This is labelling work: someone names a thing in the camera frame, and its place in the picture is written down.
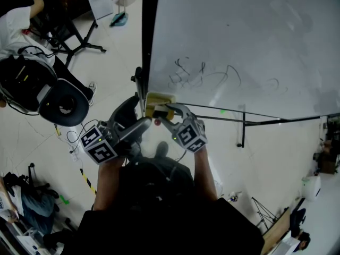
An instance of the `wooden board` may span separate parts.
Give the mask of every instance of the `wooden board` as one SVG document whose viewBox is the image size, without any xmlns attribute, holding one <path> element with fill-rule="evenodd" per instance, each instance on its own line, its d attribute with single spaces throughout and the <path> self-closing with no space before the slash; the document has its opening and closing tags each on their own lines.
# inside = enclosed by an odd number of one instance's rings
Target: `wooden board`
<svg viewBox="0 0 340 255">
<path fill-rule="evenodd" d="M 288 231 L 290 226 L 291 211 L 287 209 L 278 219 L 278 221 L 263 235 L 265 245 L 263 246 L 261 255 L 269 252 L 281 237 Z"/>
</svg>

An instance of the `whiteboard frame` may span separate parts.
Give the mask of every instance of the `whiteboard frame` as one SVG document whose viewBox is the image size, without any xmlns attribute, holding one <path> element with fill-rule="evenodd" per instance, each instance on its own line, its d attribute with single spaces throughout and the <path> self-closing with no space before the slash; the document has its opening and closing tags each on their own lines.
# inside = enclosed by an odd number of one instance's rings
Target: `whiteboard frame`
<svg viewBox="0 0 340 255">
<path fill-rule="evenodd" d="M 143 4 L 142 4 L 142 68 L 138 67 L 136 69 L 135 76 L 131 78 L 131 80 L 134 81 L 137 86 L 137 92 L 140 98 L 142 116 L 144 115 L 146 96 L 148 93 L 150 63 L 151 63 L 151 55 L 152 55 L 152 42 L 154 40 L 154 29 L 155 29 L 155 22 L 156 22 L 157 5 L 158 5 L 158 0 L 143 0 Z M 242 148 L 244 148 L 245 128 L 247 126 L 282 124 L 282 123 L 316 120 L 324 116 L 340 116 L 340 113 L 336 113 L 336 114 L 318 115 L 318 116 L 313 116 L 313 117 L 304 117 L 304 118 L 297 118 L 297 119 L 289 120 L 289 119 L 277 118 L 274 116 L 250 113 L 250 112 L 245 112 L 245 111 L 240 111 L 240 110 L 210 107 L 210 106 L 201 106 L 201 105 L 187 104 L 187 103 L 179 103 L 179 104 L 242 113 L 243 120 L 236 120 L 236 119 L 234 120 L 234 119 L 227 119 L 227 118 L 220 118 L 220 117 L 197 115 L 197 118 L 242 123 L 242 142 L 237 144 L 237 147 L 242 147 Z M 246 114 L 264 116 L 268 118 L 275 118 L 275 120 L 259 121 L 259 122 L 246 121 L 246 117 L 245 117 Z"/>
</svg>

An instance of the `yellow and black tape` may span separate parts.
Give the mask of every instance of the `yellow and black tape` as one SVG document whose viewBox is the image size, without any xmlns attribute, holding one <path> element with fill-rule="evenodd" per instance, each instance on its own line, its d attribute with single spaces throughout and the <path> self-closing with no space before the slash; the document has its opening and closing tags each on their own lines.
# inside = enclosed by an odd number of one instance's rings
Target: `yellow and black tape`
<svg viewBox="0 0 340 255">
<path fill-rule="evenodd" d="M 83 175 L 83 178 L 86 180 L 87 184 L 90 186 L 92 192 L 96 195 L 96 194 L 97 194 L 97 191 L 96 191 L 96 189 L 91 185 L 91 182 L 89 181 L 89 179 L 85 176 L 83 169 L 80 169 L 80 172 L 81 172 L 81 174 Z"/>
</svg>

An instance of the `green tape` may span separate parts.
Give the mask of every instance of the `green tape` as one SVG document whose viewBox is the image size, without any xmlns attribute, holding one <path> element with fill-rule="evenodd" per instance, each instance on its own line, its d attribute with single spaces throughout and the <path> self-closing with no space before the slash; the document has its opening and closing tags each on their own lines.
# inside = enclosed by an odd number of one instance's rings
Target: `green tape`
<svg viewBox="0 0 340 255">
<path fill-rule="evenodd" d="M 62 195 L 60 195 L 59 197 L 65 203 L 65 205 L 70 204 L 70 202 L 68 200 L 65 200 Z"/>
</svg>

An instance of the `yellow object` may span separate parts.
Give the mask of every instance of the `yellow object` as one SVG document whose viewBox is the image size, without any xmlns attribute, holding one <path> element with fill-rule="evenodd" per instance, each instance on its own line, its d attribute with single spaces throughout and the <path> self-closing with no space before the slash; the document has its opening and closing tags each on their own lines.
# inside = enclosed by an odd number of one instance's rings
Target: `yellow object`
<svg viewBox="0 0 340 255">
<path fill-rule="evenodd" d="M 162 107 L 165 104 L 175 103 L 175 96 L 172 95 L 164 95 L 163 93 L 158 92 L 149 92 L 147 94 L 147 103 L 145 107 L 145 116 L 153 118 L 153 114 L 155 112 L 155 108 Z M 166 118 L 171 121 L 174 118 L 175 111 L 172 109 L 168 109 Z"/>
<path fill-rule="evenodd" d="M 58 127 L 56 127 L 55 130 L 57 131 L 58 136 L 60 136 L 60 135 L 61 135 L 61 132 L 60 132 L 60 130 L 58 129 Z"/>
<path fill-rule="evenodd" d="M 89 185 L 89 187 L 91 188 L 92 192 L 97 195 L 97 191 L 96 189 L 93 187 L 93 185 L 91 184 L 91 182 L 89 181 L 89 179 L 85 176 L 84 174 L 84 170 L 80 169 L 80 173 L 83 175 L 83 178 L 85 179 L 85 181 L 87 182 L 87 184 Z"/>
</svg>

